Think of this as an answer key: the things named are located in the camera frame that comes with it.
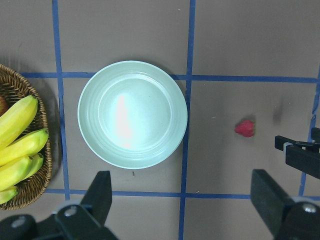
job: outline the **black clamp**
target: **black clamp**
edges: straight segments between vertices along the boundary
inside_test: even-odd
[[[274,147],[284,151],[287,165],[320,179],[320,128],[311,129],[311,139],[313,142],[276,136]]]
[[[112,203],[109,171],[99,171],[80,204],[63,207],[36,223],[28,214],[0,221],[1,240],[118,240],[104,226]]]
[[[274,240],[320,240],[320,207],[290,197],[263,169],[254,169],[250,199]]]

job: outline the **red fruit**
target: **red fruit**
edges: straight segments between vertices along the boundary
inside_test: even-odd
[[[6,99],[0,95],[0,117],[8,110]]]
[[[246,138],[255,135],[255,123],[250,120],[245,120],[235,127],[234,131]]]

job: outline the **light green plate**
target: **light green plate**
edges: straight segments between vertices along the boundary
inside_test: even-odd
[[[125,169],[168,158],[187,127],[187,106],[176,82],[141,61],[121,61],[98,71],[84,87],[78,123],[90,149]]]

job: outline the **brown basket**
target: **brown basket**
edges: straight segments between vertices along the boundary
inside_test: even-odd
[[[22,136],[42,128],[48,129],[45,106],[37,91],[21,74],[2,64],[0,64],[0,95],[6,99],[9,107],[28,95],[38,99],[38,112],[32,123],[21,134]],[[49,139],[40,152],[44,157],[40,170],[26,180],[16,184],[18,195],[6,203],[0,204],[0,210],[23,208],[36,201],[44,193],[52,176],[52,156]]]

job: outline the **bunch of bananas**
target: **bunch of bananas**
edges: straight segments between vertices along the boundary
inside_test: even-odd
[[[29,95],[0,116],[0,204],[16,196],[15,185],[35,174],[43,164],[39,151],[48,140],[48,131],[42,128],[18,138],[37,111],[38,100]]]

